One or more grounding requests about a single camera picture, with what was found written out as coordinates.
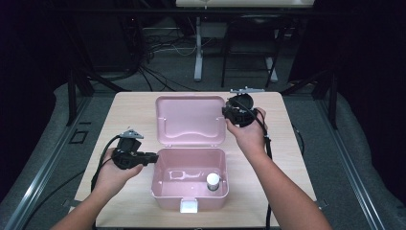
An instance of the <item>box latch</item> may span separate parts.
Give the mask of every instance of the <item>box latch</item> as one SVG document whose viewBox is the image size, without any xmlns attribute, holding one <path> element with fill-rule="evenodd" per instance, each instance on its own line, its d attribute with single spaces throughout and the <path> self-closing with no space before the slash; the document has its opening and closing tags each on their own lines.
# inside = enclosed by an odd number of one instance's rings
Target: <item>box latch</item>
<svg viewBox="0 0 406 230">
<path fill-rule="evenodd" d="M 180 201 L 181 213 L 197 213 L 198 202 L 196 198 L 184 197 Z"/>
</svg>

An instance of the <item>light wood tabletop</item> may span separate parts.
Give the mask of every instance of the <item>light wood tabletop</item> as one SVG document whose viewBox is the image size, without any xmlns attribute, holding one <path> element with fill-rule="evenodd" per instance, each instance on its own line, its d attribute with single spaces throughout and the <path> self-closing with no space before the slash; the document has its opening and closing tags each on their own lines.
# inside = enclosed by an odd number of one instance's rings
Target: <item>light wood tabletop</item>
<svg viewBox="0 0 406 230">
<path fill-rule="evenodd" d="M 314 0 L 176 0 L 177 7 L 311 8 Z"/>
<path fill-rule="evenodd" d="M 80 182 L 76 200 L 84 200 L 90 194 L 90 182 L 102 151 L 115 135 L 130 127 L 145 137 L 140 140 L 143 143 L 140 151 L 157 152 L 164 148 L 164 145 L 157 141 L 155 101 L 159 96 L 166 95 L 216 95 L 227 101 L 235 94 L 228 92 L 118 93 Z M 275 163 L 313 200 L 316 200 L 281 94 L 262 92 L 250 95 L 254 100 L 254 106 L 261 107 L 267 112 L 265 122 L 272 140 L 271 148 Z M 116 147 L 117 143 L 114 142 L 110 147 Z M 234 136 L 227 131 L 225 141 L 218 147 L 226 153 L 230 187 L 223 208 L 197 214 L 181 214 L 179 211 L 161 209 L 150 191 L 154 165 L 149 164 L 140 174 L 131 178 L 102 209 L 97 218 L 97 226 L 119 228 L 265 226 L 267 210 L 265 194 L 253 169 L 237 146 Z M 273 215 L 271 225 L 278 226 Z"/>
</svg>

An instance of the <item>pink plastic box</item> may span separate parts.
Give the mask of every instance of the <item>pink plastic box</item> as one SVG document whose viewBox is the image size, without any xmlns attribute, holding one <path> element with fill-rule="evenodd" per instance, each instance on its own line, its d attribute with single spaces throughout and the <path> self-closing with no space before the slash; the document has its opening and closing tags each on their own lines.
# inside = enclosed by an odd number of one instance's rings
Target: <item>pink plastic box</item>
<svg viewBox="0 0 406 230">
<path fill-rule="evenodd" d="M 229 193 L 226 157 L 217 147 L 225 138 L 218 96 L 162 96 L 156 101 L 158 151 L 151 191 L 163 209 L 196 213 L 223 207 Z M 207 176 L 220 177 L 218 189 Z"/>
</svg>

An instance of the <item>gray carpet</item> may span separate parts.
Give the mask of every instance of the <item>gray carpet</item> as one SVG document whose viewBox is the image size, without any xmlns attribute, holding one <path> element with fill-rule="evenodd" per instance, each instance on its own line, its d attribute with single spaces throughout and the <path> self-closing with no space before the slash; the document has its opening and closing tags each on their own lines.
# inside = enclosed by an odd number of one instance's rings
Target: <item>gray carpet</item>
<svg viewBox="0 0 406 230">
<path fill-rule="evenodd" d="M 145 66 L 162 73 L 169 80 L 162 77 L 159 79 L 177 91 L 189 91 L 190 89 L 172 81 L 201 91 L 228 91 L 230 88 L 236 89 L 246 85 L 263 88 L 266 82 L 265 78 L 227 79 L 225 87 L 221 88 L 219 85 L 222 62 L 221 57 L 218 55 L 220 41 L 211 42 L 208 43 L 210 46 L 205 49 L 203 79 L 201 82 L 193 81 L 195 53 L 190 56 L 181 56 L 176 51 L 156 53 L 149 64 L 145 63 Z M 297 45 L 297 41 L 285 42 L 285 47 L 282 49 L 281 58 L 277 64 L 277 73 L 280 80 L 278 83 L 271 84 L 267 88 L 268 91 L 282 91 L 289 86 L 287 77 Z M 114 82 L 133 91 L 149 91 L 146 78 L 154 91 L 169 90 L 168 87 L 164 88 L 164 85 L 155 77 L 151 75 L 144 77 L 140 73 L 131 78 Z M 58 185 L 74 174 L 83 171 L 87 165 L 114 97 L 111 90 L 105 86 L 97 82 L 92 83 L 97 92 L 93 98 L 89 99 L 89 104 L 80 114 L 79 120 L 73 127 L 73 130 L 77 129 L 86 132 L 87 136 L 82 144 L 66 144 L 63 146 L 60 159 L 57 161 L 52 176 L 46 183 L 36 204 L 41 202 Z M 284 100 L 292 124 L 295 125 L 304 138 L 304 161 L 316 196 L 319 200 L 324 199 L 328 203 L 324 213 L 334 229 L 371 229 L 350 185 L 349 178 L 343 170 L 339 150 L 329 132 L 329 126 L 323 119 L 325 114 L 320 111 L 317 103 L 308 96 L 311 89 L 312 86 L 308 86 L 295 96 L 284 97 Z M 65 124 L 68 121 L 66 85 L 62 85 L 55 93 L 57 104 L 53 117 L 26 168 L 0 205 L 1 229 L 6 228 L 11 216 L 33 182 L 35 175 L 47 157 L 53 153 L 56 144 L 65 131 Z M 87 102 L 80 94 L 79 100 Z M 353 117 L 349 105 L 342 97 L 338 99 L 337 124 L 341 137 L 366 189 L 371 195 L 376 212 L 381 217 L 384 226 L 386 229 L 406 229 L 405 208 L 385 189 L 378 174 L 373 169 L 365 136 Z M 303 145 L 299 136 L 298 142 L 300 146 Z M 27 229 L 49 229 L 59 219 L 63 218 L 67 214 L 68 208 L 63 207 L 61 203 L 66 199 L 73 199 L 80 180 L 81 175 L 51 196 L 30 220 Z"/>
</svg>

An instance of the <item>white bottle cap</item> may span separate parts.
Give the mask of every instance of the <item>white bottle cap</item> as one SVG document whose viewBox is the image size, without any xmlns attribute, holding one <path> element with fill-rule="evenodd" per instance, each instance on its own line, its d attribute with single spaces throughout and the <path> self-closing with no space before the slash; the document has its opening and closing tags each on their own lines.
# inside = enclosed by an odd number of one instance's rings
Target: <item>white bottle cap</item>
<svg viewBox="0 0 406 230">
<path fill-rule="evenodd" d="M 210 191 L 216 191 L 220 185 L 220 176 L 217 173 L 210 173 L 207 175 L 207 188 Z"/>
</svg>

